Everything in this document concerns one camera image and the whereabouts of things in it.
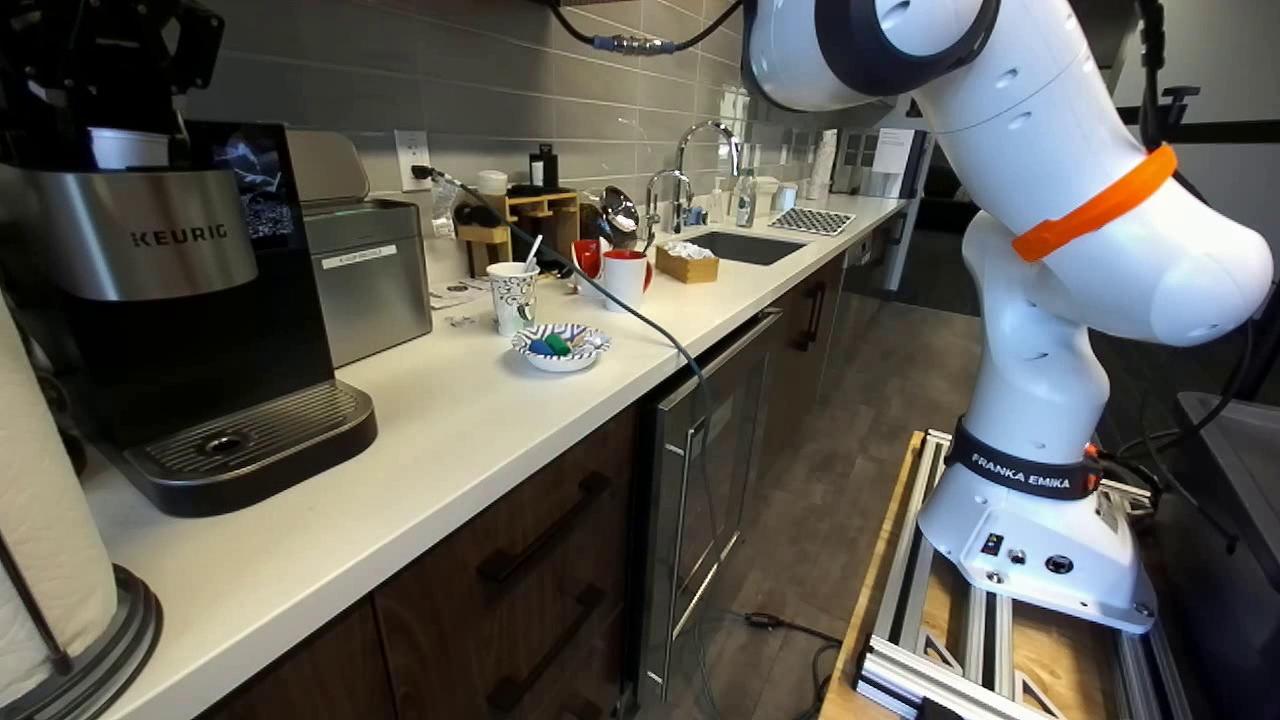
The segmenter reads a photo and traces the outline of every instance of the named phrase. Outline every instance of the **black coffee maker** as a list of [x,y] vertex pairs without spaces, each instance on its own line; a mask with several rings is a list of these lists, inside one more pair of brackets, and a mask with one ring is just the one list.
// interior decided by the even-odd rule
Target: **black coffee maker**
[[207,85],[220,21],[171,0],[53,8],[0,34],[19,67],[0,284],[64,442],[177,515],[367,448],[371,406],[333,375],[285,130],[171,113]]

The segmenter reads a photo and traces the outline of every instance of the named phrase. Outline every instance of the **robotic arm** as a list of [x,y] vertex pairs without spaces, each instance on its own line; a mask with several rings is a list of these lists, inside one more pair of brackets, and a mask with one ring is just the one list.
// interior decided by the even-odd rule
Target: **robotic arm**
[[1146,633],[1156,595],[1083,448],[1108,401],[1090,330],[1206,345],[1273,289],[1253,229],[1120,123],[1069,0],[773,0],[752,78],[796,113],[915,96],[981,216],[984,366],[922,534],[975,588]]

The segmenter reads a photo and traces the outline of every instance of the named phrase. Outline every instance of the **kitchen counter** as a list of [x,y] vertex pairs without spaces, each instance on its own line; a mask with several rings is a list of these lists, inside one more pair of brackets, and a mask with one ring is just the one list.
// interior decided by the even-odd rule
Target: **kitchen counter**
[[[762,234],[806,248],[770,267],[719,259],[717,284],[654,275],[641,313],[703,353],[899,214],[896,202],[829,204],[857,214],[841,236]],[[484,308],[490,295],[444,308],[432,335],[343,370],[341,380],[371,395],[379,442],[263,504],[177,519],[113,467],[88,472],[113,560],[165,606],[159,647],[113,717],[216,706],[682,370],[663,335],[556,275],[536,284],[541,320],[613,341],[586,375],[541,375],[503,341],[457,323]]]

